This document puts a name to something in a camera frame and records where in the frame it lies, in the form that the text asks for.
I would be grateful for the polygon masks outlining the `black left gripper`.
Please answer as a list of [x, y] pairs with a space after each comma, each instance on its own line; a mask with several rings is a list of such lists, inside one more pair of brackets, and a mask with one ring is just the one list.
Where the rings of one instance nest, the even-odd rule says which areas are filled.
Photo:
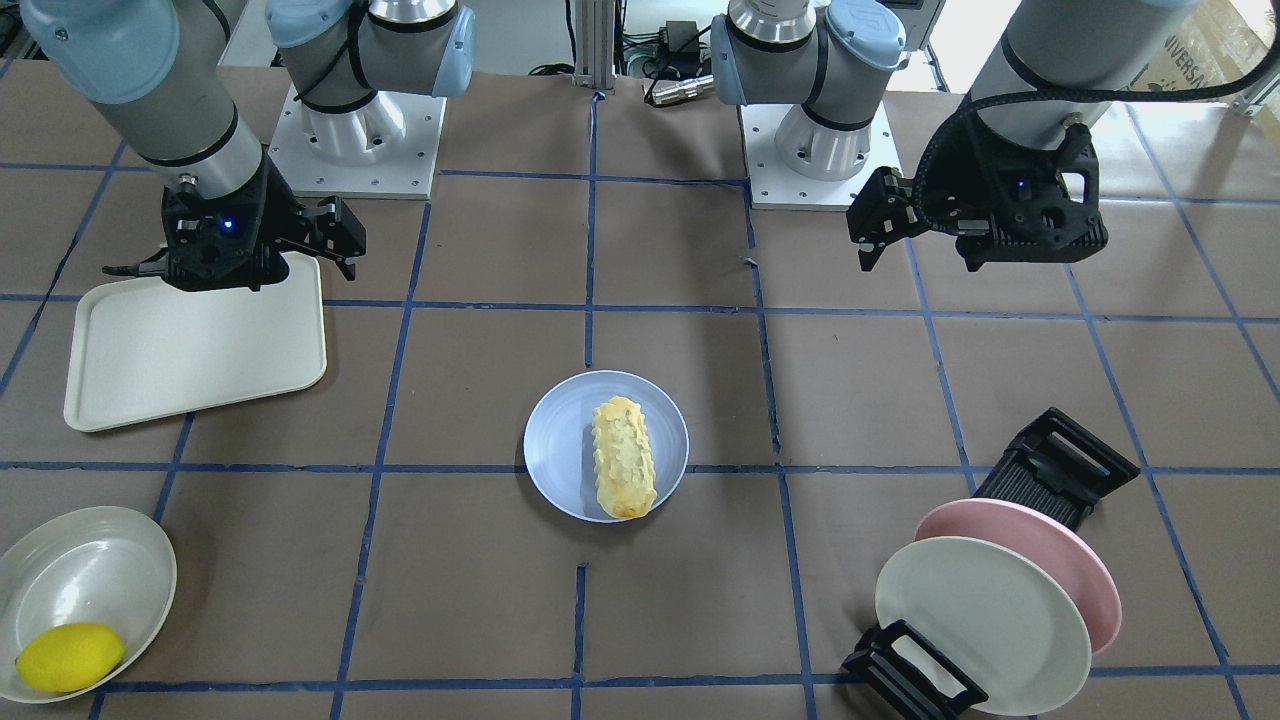
[[932, 231], [955, 237], [969, 272], [991, 263], [1076, 263], [1108, 242], [1100, 211], [1100, 164], [1091, 128], [1065, 127], [1050, 149], [1029, 149], [991, 129], [978, 115], [940, 127], [914, 181], [876, 168], [846, 210], [863, 272], [884, 250]]

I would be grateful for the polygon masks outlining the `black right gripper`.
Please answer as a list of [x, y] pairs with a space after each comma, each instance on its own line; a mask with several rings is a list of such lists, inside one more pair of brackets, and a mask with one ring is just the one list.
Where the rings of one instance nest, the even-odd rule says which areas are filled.
[[[157, 277], [186, 292], [257, 291], [283, 282], [289, 266], [270, 242], [291, 228], [300, 205], [265, 151], [259, 155], [256, 173], [227, 196], [201, 199], [193, 190], [164, 190], [166, 249], [134, 264], [102, 266], [102, 274]], [[356, 263], [367, 254], [367, 232], [342, 197], [329, 196], [300, 210], [291, 247], [334, 263], [346, 281], [355, 282]]]

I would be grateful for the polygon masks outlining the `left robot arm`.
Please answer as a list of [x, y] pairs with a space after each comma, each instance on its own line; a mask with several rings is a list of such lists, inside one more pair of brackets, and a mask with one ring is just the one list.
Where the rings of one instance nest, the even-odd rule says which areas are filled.
[[[1112, 102], [1193, 102], [1277, 73], [1277, 49], [1233, 82], [1129, 90], [1192, 1], [1023, 1], [914, 177], [881, 167], [847, 208], [864, 272], [928, 231], [955, 238], [970, 272], [988, 263], [1076, 263], [1108, 242], [1092, 126]], [[731, 1], [710, 23], [710, 68], [728, 105], [780, 104], [776, 140], [796, 173], [847, 179], [908, 32], [878, 1]]]

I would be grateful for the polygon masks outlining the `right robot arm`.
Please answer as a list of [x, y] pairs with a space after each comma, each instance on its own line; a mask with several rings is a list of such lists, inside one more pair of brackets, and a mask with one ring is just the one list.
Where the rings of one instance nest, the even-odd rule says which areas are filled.
[[[355, 278], [367, 251], [360, 219], [335, 195], [305, 206], [216, 76], [230, 37], [220, 3], [23, 1], [20, 15], [165, 183], [165, 243], [106, 275], [256, 291], [289, 275], [294, 251]], [[476, 18], [457, 1], [270, 1], [265, 19], [308, 137], [333, 161], [378, 160], [401, 142], [388, 94], [458, 97], [470, 83]]]

